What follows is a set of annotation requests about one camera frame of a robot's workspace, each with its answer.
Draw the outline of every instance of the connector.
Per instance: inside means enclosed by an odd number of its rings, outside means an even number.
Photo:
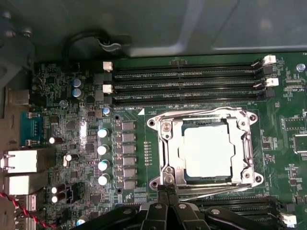
[[[278,78],[267,78],[265,83],[266,87],[279,86]]]
[[[263,65],[271,65],[276,63],[276,56],[275,55],[267,55],[263,59]]]
[[[113,70],[113,63],[111,61],[104,61],[103,62],[103,69],[105,71],[108,71],[108,72],[112,71]]]
[[[281,214],[281,220],[282,222],[288,227],[288,228],[296,228],[296,216],[292,214],[285,214],[285,213],[280,213]]]
[[[4,178],[4,191],[9,195],[29,195],[48,186],[48,171],[13,174]]]
[[[36,173],[55,166],[55,149],[25,149],[8,151],[0,160],[7,173]]]
[[[112,85],[103,85],[102,91],[104,93],[111,94],[113,92],[113,86]]]

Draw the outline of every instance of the black connector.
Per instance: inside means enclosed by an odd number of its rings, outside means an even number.
[[[61,208],[57,213],[55,217],[55,223],[56,226],[59,226],[63,223],[65,223],[69,218],[70,212],[68,208]]]

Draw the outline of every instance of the gray metal panel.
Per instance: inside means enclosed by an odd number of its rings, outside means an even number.
[[[306,50],[306,0],[2,0],[33,31],[38,60],[59,59],[64,38],[90,28],[129,35],[131,57]],[[71,56],[101,52],[95,39]]]

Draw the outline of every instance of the black cable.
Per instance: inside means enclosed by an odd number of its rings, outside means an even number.
[[[108,43],[109,42],[109,36],[106,32],[102,30],[89,30],[89,31],[82,31],[76,34],[73,34],[69,36],[63,46],[62,49],[62,59],[63,59],[63,68],[67,69],[69,65],[69,52],[73,44],[75,44],[77,41],[88,38],[88,37],[96,37],[97,39]]]

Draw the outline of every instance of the cable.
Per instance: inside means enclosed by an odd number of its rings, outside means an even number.
[[[106,32],[102,30],[89,30],[89,31],[82,31],[76,34],[73,34],[67,38],[64,43],[63,50],[62,50],[62,58],[63,58],[63,67],[67,69],[69,64],[69,51],[71,46],[76,43],[77,41],[87,38],[87,37],[95,37],[101,41],[106,43],[109,42],[109,36]]]
[[[23,211],[23,214],[29,218],[32,218],[34,220],[35,223],[41,224],[44,228],[56,228],[55,224],[47,224],[41,220],[39,220],[36,216],[32,215],[25,207],[21,206],[20,203],[18,201],[16,201],[16,199],[14,199],[13,197],[8,196],[6,193],[1,193],[0,192],[0,197],[2,198],[6,198],[9,201],[11,201],[15,207],[21,209]]]

